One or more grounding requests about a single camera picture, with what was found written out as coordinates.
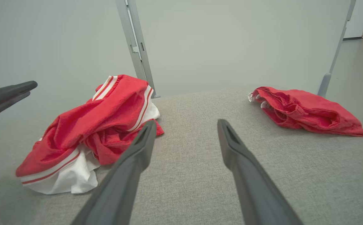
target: gray floor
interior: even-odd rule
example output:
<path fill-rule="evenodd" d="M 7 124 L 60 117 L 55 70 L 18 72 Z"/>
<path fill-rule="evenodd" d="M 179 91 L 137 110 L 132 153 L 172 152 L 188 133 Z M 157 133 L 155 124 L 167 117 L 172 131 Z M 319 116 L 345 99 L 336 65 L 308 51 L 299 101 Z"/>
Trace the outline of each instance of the gray floor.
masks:
<path fill-rule="evenodd" d="M 363 39 L 343 41 L 326 98 L 341 104 L 363 124 Z"/>

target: striped trim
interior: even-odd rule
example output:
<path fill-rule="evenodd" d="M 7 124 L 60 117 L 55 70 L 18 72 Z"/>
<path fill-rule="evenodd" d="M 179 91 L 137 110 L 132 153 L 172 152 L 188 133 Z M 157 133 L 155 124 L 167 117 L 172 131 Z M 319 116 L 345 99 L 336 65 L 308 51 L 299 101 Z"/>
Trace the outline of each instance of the striped trim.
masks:
<path fill-rule="evenodd" d="M 74 162 L 74 160 L 80 155 L 80 151 L 76 148 L 69 156 L 67 156 L 64 160 L 62 160 L 60 163 L 56 164 L 52 168 L 49 168 L 43 172 L 27 175 L 20 177 L 20 181 L 23 185 L 33 183 L 36 181 L 41 181 L 43 179 L 49 178 L 52 175 L 56 174 L 60 169 L 65 167 L 71 162 Z"/>
<path fill-rule="evenodd" d="M 142 123 L 144 123 L 144 121 L 142 121 L 142 120 L 143 120 L 145 112 L 147 111 L 148 105 L 151 102 L 152 94 L 153 94 L 153 89 L 148 85 L 147 89 L 144 92 L 144 104 L 143 104 L 143 107 L 141 108 L 140 115 L 138 116 L 138 119 L 137 119 L 136 123 L 134 124 L 134 126 L 130 129 L 128 129 L 127 131 L 135 131 L 140 127 L 140 125 Z"/>
<path fill-rule="evenodd" d="M 117 81 L 117 76 L 109 76 L 101 88 L 94 94 L 93 101 L 103 99 Z"/>

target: metal frame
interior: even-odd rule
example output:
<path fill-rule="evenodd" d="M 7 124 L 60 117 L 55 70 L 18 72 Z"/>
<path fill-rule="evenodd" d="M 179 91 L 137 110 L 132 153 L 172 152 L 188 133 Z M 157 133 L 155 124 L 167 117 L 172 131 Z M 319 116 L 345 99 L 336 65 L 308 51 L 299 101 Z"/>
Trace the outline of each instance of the metal frame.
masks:
<path fill-rule="evenodd" d="M 337 50 L 335 51 L 333 62 L 331 63 L 330 71 L 323 76 L 322 83 L 320 84 L 317 95 L 320 95 L 323 98 L 326 97 L 326 92 L 327 92 L 327 88 L 329 87 L 331 75 L 333 74 L 334 65 L 337 60 L 338 53 L 340 52 L 341 44 L 343 43 L 345 31 L 347 30 L 347 22 L 350 21 L 350 19 L 351 19 L 355 3 L 356 3 L 356 0 L 351 0 L 350 8 L 348 9 L 347 18 L 344 23 L 343 32 L 341 33 L 340 41 L 338 42 Z"/>
<path fill-rule="evenodd" d="M 148 81 L 149 85 L 153 88 L 152 98 L 159 98 L 160 96 L 156 94 L 154 81 L 151 74 L 151 68 L 149 66 L 149 60 L 147 55 L 147 47 L 144 42 L 143 31 L 141 29 L 140 19 L 138 17 L 137 5 L 135 0 L 128 0 L 128 5 L 125 0 L 115 0 L 117 11 L 119 12 L 120 21 L 122 22 L 122 27 L 124 35 L 126 36 L 127 45 L 129 46 L 129 52 L 131 60 L 133 61 L 134 69 L 137 78 Z M 133 29 L 131 24 L 133 23 L 135 37 L 137 43 L 134 39 Z M 133 48 L 138 47 L 139 53 L 135 52 Z"/>

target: red cloth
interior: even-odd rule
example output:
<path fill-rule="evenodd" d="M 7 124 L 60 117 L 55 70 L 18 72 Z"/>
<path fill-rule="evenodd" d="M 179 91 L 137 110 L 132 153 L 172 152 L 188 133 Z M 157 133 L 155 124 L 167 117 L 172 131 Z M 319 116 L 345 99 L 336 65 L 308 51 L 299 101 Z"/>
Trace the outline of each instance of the red cloth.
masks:
<path fill-rule="evenodd" d="M 257 88 L 252 96 L 260 103 L 268 102 L 270 107 L 264 104 L 262 110 L 281 127 L 363 137 L 362 124 L 353 114 L 321 96 L 271 87 Z"/>
<path fill-rule="evenodd" d="M 53 175 L 77 158 L 70 154 L 80 143 L 93 151 L 101 165 L 111 164 L 146 121 L 159 117 L 151 102 L 153 89 L 147 81 L 127 75 L 111 76 L 96 91 L 87 103 L 55 119 L 17 168 L 17 177 L 36 177 L 27 181 L 31 183 Z M 163 133 L 157 124 L 157 135 Z"/>

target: gray fabric surface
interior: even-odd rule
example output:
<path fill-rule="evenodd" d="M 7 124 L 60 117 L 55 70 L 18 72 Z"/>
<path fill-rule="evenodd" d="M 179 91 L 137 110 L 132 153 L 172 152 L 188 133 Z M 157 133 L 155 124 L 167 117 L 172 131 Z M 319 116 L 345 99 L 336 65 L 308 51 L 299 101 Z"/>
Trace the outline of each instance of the gray fabric surface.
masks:
<path fill-rule="evenodd" d="M 154 99 L 165 134 L 141 175 L 130 224 L 243 224 L 218 118 L 230 122 L 304 224 L 363 224 L 363 138 L 280 128 L 248 102 L 250 91 Z M 39 194 L 14 176 L 52 120 L 0 126 L 0 224 L 69 224 L 89 198 Z M 109 168 L 97 169 L 99 182 Z"/>

